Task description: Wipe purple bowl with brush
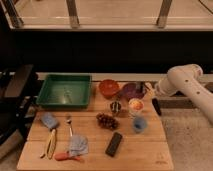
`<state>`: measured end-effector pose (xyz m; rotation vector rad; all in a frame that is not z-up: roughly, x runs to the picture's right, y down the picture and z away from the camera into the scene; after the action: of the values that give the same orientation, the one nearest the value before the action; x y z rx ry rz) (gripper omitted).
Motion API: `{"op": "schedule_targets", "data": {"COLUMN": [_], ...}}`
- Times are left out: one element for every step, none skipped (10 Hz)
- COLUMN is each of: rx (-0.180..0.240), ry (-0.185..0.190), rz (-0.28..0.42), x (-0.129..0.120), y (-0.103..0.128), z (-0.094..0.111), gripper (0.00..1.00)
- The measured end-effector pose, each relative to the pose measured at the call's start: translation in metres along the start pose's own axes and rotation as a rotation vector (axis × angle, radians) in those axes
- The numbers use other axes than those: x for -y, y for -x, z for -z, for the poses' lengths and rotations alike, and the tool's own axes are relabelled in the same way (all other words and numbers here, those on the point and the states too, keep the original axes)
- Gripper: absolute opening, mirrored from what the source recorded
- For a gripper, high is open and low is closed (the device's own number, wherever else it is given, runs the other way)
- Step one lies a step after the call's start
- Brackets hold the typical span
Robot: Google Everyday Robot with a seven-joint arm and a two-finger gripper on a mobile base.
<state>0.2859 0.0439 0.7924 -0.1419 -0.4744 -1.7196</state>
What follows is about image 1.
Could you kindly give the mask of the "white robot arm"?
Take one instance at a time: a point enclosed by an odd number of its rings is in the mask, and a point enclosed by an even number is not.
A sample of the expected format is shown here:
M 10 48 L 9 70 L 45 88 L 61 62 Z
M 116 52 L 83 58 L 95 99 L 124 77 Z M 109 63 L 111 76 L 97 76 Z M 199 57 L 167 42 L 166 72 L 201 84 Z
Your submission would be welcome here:
M 166 76 L 154 85 L 154 92 L 157 96 L 172 96 L 180 91 L 213 125 L 213 93 L 198 82 L 198 78 L 202 75 L 203 70 L 197 64 L 172 67 Z

